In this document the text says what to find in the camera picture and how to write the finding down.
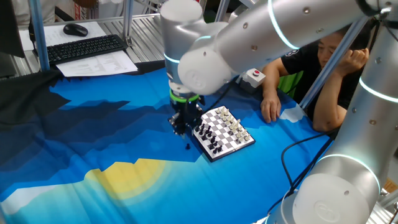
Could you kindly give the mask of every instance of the robotic arm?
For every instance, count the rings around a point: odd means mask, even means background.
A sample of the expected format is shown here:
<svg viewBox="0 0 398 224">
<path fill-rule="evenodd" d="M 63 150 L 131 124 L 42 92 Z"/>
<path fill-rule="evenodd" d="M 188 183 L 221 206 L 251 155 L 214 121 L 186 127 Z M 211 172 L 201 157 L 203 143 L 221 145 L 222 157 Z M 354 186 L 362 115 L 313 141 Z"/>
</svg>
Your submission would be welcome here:
<svg viewBox="0 0 398 224">
<path fill-rule="evenodd" d="M 230 24 L 206 24 L 195 1 L 166 2 L 160 15 L 176 133 L 200 122 L 189 116 L 201 115 L 198 95 L 375 15 L 379 6 L 392 8 L 391 32 L 398 35 L 397 0 L 260 0 Z M 366 223 L 398 147 L 397 49 L 398 41 L 384 29 L 335 143 L 268 224 Z"/>
</svg>

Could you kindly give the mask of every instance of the green chair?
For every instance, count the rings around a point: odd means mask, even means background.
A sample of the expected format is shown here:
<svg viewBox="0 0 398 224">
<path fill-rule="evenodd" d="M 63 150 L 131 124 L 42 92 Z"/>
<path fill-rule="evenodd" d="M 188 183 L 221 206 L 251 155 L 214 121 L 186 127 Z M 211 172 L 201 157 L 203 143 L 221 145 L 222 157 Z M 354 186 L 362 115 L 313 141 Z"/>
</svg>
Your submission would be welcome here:
<svg viewBox="0 0 398 224">
<path fill-rule="evenodd" d="M 297 83 L 300 81 L 302 76 L 303 72 L 298 72 L 293 75 L 284 76 L 280 78 L 278 88 L 282 90 L 284 93 L 288 93 L 288 95 L 293 98 L 295 92 L 294 88 L 296 87 Z"/>
</svg>

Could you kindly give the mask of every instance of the paper document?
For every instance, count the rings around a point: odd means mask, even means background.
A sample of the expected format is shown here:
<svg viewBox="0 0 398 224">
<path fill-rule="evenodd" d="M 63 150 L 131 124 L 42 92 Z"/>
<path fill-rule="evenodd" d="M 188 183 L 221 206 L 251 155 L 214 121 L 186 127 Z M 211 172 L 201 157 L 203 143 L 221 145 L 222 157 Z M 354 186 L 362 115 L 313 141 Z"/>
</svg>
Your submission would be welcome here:
<svg viewBox="0 0 398 224">
<path fill-rule="evenodd" d="M 137 67 L 123 51 L 62 63 L 57 67 L 66 77 L 115 75 L 137 71 Z"/>
<path fill-rule="evenodd" d="M 46 26 L 44 27 L 45 43 L 47 46 L 53 46 L 57 44 L 64 44 L 68 42 L 85 40 L 94 37 L 101 37 L 106 35 L 97 22 L 81 22 L 79 25 L 85 27 L 88 30 L 88 35 L 86 37 L 78 37 L 74 35 L 66 35 L 63 33 L 63 27 L 60 26 Z M 24 50 L 33 50 L 32 41 L 29 38 L 28 30 L 20 30 L 19 35 L 21 36 L 22 46 Z"/>
<path fill-rule="evenodd" d="M 28 30 L 20 30 L 19 36 L 21 37 L 22 48 L 24 51 L 33 50 L 33 43 L 30 41 L 29 38 L 29 31 Z"/>
</svg>

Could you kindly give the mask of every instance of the black chess piece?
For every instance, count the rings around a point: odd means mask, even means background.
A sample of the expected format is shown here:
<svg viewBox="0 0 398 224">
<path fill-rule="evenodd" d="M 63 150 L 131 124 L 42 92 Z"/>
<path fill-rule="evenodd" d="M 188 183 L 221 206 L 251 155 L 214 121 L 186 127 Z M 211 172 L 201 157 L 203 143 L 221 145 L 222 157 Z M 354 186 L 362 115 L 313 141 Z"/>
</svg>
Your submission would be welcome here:
<svg viewBox="0 0 398 224">
<path fill-rule="evenodd" d="M 206 134 L 208 134 L 208 133 L 210 133 L 210 126 L 207 128 L 207 130 L 206 130 Z"/>
</svg>

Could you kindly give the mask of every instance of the computer mouse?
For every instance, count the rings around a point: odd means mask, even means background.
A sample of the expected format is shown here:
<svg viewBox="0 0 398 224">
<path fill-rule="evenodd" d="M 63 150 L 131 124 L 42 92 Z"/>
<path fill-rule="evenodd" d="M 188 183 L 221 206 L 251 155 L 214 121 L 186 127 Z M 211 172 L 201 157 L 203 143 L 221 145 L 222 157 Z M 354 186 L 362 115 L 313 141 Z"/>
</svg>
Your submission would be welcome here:
<svg viewBox="0 0 398 224">
<path fill-rule="evenodd" d="M 63 32 L 68 35 L 76 35 L 79 37 L 86 37 L 88 34 L 88 30 L 78 24 L 67 24 L 63 28 Z"/>
</svg>

